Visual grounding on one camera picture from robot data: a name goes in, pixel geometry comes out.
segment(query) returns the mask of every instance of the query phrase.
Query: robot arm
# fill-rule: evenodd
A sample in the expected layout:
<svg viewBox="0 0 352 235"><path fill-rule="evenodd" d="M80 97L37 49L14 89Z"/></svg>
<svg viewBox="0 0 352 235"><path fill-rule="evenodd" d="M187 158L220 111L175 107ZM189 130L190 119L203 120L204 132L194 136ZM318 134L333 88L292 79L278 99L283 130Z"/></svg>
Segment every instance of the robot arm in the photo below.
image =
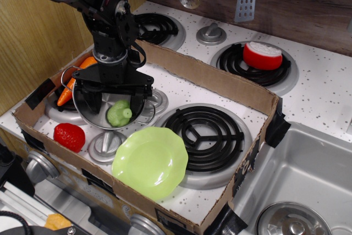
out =
<svg viewBox="0 0 352 235"><path fill-rule="evenodd" d="M82 13L94 41L93 56L98 64L75 72L77 89L93 112L99 113L101 93L151 96L153 78L136 71L146 56L135 40L139 25L127 0L52 0L63 2ZM139 53L144 57L140 61Z"/></svg>

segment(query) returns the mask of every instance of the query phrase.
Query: orange carrot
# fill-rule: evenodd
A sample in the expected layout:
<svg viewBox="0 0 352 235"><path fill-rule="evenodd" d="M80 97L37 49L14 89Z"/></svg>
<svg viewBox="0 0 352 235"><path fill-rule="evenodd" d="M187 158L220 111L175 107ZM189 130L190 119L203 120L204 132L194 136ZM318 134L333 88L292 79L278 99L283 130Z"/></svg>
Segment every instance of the orange carrot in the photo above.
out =
<svg viewBox="0 0 352 235"><path fill-rule="evenodd" d="M97 61L94 59L94 57L88 57L86 58L81 65L79 66L79 68L87 68L88 66L91 66L92 64L97 63ZM69 89L72 90L73 85L75 83L75 79L71 78L70 81L67 83L67 87ZM69 101L70 99L72 99L72 92L70 90L68 90L67 88L64 89L64 91L62 91L58 101L57 101L57 105L60 107L63 104L65 104L67 101Z"/></svg>

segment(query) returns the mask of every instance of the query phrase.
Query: light green plastic plate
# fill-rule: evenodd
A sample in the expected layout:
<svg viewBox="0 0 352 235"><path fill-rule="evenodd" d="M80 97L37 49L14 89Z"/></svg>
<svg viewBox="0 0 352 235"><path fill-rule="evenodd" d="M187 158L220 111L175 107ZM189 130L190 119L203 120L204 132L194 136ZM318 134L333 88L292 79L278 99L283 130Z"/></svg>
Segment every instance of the light green plastic plate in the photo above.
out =
<svg viewBox="0 0 352 235"><path fill-rule="evenodd" d="M158 200L185 176L188 154L180 136L168 128L134 132L117 149L112 175L142 195Z"/></svg>

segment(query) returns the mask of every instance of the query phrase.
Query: cardboard box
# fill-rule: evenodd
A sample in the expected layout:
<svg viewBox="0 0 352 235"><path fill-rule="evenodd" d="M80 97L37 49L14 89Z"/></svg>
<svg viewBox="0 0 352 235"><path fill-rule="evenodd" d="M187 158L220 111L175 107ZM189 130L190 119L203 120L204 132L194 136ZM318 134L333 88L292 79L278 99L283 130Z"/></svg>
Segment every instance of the cardboard box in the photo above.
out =
<svg viewBox="0 0 352 235"><path fill-rule="evenodd" d="M177 213L163 208L161 205L118 181L96 164L87 161L80 155L59 145L57 142L33 128L37 120L45 112L44 99L61 86L61 75L67 66L49 80L46 80L44 84L15 111L15 119L19 127L28 134L29 137L36 139L42 144L43 148L39 151L45 152L50 157L54 157L57 161L61 160L73 166L78 171L81 171L83 175L84 173L88 174L87 178L95 179L96 186L107 187L109 196L112 199L126 202L132 210L148 217L163 229L166 234L173 234L170 229L179 229L181 230L180 234L187 234L189 232L204 234L207 227L212 224L223 207L232 200L247 171L253 168L259 146L265 140L267 128L276 112L280 112L280 98L247 79L218 70L192 57L184 56L180 53L147 42L139 42L139 45L145 50L148 63L157 64L169 72L193 82L195 85L207 88L221 96L267 115L267 119L263 123L246 157L242 160L241 165L227 184L221 197L217 200L214 207L201 224L193 223ZM92 47L83 52L75 58L71 64L79 65L86 57L91 55L91 49ZM116 212L116 210L123 211L122 208L119 208L111 212L115 212L117 216L123 215L122 212Z"/></svg>

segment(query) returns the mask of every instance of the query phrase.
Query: sink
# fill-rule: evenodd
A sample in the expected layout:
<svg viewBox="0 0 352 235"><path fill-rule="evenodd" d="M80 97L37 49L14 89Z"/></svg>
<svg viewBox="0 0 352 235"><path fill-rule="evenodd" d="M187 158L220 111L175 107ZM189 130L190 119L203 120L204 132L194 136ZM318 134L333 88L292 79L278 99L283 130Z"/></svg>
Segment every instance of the sink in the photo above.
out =
<svg viewBox="0 0 352 235"><path fill-rule="evenodd" d="M255 234L261 212L284 201L318 213L333 235L352 234L352 144L294 122L276 148L263 144L233 200L243 233Z"/></svg>

